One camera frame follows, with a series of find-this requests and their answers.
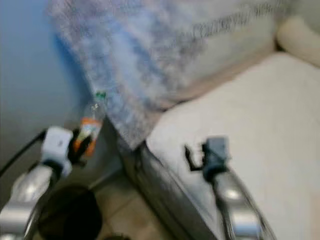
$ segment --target blanket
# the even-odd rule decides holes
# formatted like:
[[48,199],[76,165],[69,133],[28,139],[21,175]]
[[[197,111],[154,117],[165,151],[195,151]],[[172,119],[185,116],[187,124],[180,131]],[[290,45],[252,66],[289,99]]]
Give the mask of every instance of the blanket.
[[131,149],[190,86],[273,41],[296,0],[50,0],[58,35]]

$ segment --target green bottle cap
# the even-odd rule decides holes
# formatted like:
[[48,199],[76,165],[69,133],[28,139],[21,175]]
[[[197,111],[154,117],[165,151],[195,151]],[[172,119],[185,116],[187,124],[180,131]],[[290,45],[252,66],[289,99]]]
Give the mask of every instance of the green bottle cap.
[[97,99],[105,99],[106,98],[106,92],[105,91],[97,91],[96,93],[95,93],[95,97],[97,98]]

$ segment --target tiled floor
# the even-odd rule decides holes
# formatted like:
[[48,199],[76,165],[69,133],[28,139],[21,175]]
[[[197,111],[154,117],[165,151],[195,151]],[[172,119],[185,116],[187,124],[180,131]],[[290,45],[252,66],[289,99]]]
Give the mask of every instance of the tiled floor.
[[96,192],[103,215],[98,240],[122,233],[132,240],[174,240],[126,176],[117,174]]

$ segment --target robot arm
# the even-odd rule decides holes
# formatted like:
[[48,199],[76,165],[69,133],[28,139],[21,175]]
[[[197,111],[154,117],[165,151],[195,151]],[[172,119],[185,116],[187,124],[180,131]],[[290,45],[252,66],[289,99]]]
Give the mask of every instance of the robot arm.
[[202,166],[196,166],[191,150],[185,146],[190,171],[202,171],[212,185],[221,212],[226,240],[275,240],[275,236],[256,207],[247,189],[228,168],[228,146],[224,137],[208,138],[202,145]]
[[91,138],[87,137],[77,152],[72,145],[78,131],[50,127],[42,144],[41,161],[22,174],[13,184],[11,197],[0,212],[0,240],[31,239],[40,210],[50,190],[79,162]]

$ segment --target orange bottle label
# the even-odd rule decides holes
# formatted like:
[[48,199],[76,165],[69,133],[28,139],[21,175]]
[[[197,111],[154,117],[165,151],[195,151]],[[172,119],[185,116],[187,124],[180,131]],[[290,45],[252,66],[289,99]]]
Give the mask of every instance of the orange bottle label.
[[92,142],[89,144],[88,148],[85,151],[86,156],[91,156],[94,152],[96,141],[100,132],[100,129],[102,127],[102,123],[89,118],[84,117],[81,122],[81,128],[79,132],[79,136],[74,142],[74,149],[77,151],[80,147],[81,142],[88,136],[91,136]]

